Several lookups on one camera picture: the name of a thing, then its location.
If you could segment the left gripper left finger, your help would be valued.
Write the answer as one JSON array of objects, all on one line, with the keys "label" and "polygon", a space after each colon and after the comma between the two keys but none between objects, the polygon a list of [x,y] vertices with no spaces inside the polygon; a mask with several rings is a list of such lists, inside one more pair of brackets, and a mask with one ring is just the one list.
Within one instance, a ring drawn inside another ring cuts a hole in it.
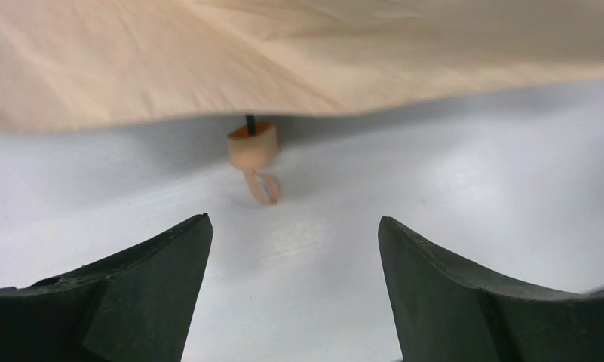
[{"label": "left gripper left finger", "polygon": [[213,239],[207,214],[24,288],[0,289],[0,361],[179,361]]}]

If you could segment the black and beige umbrella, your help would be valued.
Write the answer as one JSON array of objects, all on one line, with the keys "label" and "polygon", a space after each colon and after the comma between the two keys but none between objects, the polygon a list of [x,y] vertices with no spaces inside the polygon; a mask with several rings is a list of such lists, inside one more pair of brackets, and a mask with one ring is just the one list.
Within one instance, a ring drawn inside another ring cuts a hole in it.
[{"label": "black and beige umbrella", "polygon": [[604,1],[0,1],[0,130],[354,115],[604,78]]}]

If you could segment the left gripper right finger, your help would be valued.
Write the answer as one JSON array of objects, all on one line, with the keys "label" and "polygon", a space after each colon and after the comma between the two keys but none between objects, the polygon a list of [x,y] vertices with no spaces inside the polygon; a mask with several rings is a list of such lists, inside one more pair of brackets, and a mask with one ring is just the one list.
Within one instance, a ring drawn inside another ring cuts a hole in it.
[{"label": "left gripper right finger", "polygon": [[378,240],[405,361],[604,362],[604,289],[508,277],[388,216]]}]

